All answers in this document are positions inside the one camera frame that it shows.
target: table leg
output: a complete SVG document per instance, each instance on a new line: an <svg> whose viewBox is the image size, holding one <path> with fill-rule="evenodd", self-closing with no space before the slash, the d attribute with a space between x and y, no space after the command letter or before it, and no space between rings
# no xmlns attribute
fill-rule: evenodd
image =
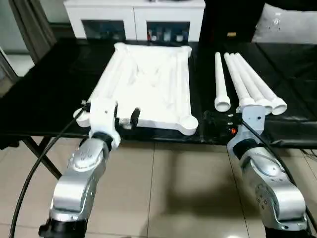
<svg viewBox="0 0 317 238"><path fill-rule="evenodd" d="M31 136L24 137L22 141L24 144L35 154L37 158L42 154L45 147L49 143L51 137L44 137L41 141L40 145L38 145ZM59 179L61 177L61 173L53 164L53 162L45 155L42 159L43 165L55 176L55 178Z"/></svg>

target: white tray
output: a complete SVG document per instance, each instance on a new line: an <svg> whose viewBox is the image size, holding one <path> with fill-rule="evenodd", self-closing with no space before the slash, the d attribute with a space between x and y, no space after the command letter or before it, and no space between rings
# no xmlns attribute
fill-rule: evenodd
<svg viewBox="0 0 317 238"><path fill-rule="evenodd" d="M191 115L188 57L189 46L157 47L114 44L115 52L92 92L92 98L118 103L117 117L130 123L135 108L141 113L137 126L179 130L192 135L198 121ZM78 124L89 125L89 113Z"/></svg>

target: white tube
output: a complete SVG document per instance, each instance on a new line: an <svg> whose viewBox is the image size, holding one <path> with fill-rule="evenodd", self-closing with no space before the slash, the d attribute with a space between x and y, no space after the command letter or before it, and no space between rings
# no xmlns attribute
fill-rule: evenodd
<svg viewBox="0 0 317 238"><path fill-rule="evenodd" d="M239 98L239 107L254 105L255 101L250 97L229 53L224 54L224 59L226 60L234 88Z"/></svg>
<svg viewBox="0 0 317 238"><path fill-rule="evenodd" d="M216 99L214 100L214 107L218 112L226 112L230 109L230 99L227 95L226 83L224 81L221 55L219 52L214 54L214 67L216 78Z"/></svg>
<svg viewBox="0 0 317 238"><path fill-rule="evenodd" d="M246 62L246 60L239 54L236 53L237 59L244 66L244 69L248 72L257 88L261 91L263 96L271 101L272 114L280 115L287 109L287 104L283 99L277 97L277 95L270 89L270 87L261 79L261 77L254 71L254 69Z"/></svg>
<svg viewBox="0 0 317 238"><path fill-rule="evenodd" d="M254 99L254 101L265 107L265 115L268 115L272 112L272 105L271 102L264 98L262 93L259 91L249 74L246 72L238 58L234 54L230 54L230 57L233 59L234 64L236 65L236 68L238 69L238 72L240 74L240 77L246 86L250 96Z"/></svg>

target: black table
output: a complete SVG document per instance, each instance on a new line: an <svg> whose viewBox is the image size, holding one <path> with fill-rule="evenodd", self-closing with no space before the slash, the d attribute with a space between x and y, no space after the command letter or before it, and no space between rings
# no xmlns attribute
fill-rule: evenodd
<svg viewBox="0 0 317 238"><path fill-rule="evenodd" d="M147 45L146 42L127 42ZM240 52L277 95L287 111L265 120L264 136L276 147L317 148L317 46L285 44L214 44L193 48L189 59L192 114L199 127L192 136L178 131L136 128L121 130L123 139L225 145L232 137L214 109L214 53ZM38 156L49 139L72 120L87 100L114 52L113 42L62 40L0 100L0 138L23 140ZM228 96L233 113L238 99L223 60ZM63 137L85 138L88 128L76 123ZM30 137L43 136L38 146ZM60 174L49 159L45 165Z"/></svg>

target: tile floor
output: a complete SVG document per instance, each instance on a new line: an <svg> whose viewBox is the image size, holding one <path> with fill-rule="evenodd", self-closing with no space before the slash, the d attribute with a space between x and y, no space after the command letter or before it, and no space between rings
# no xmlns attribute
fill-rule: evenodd
<svg viewBox="0 0 317 238"><path fill-rule="evenodd" d="M78 139L49 152L64 171ZM317 217L317 161L296 149L278 151ZM0 237L7 237L24 180L35 162L24 144L0 151ZM56 184L40 166L18 219L17 238L38 237ZM252 193L238 161L222 146L125 142L113 151L99 182L87 238L264 238Z"/></svg>

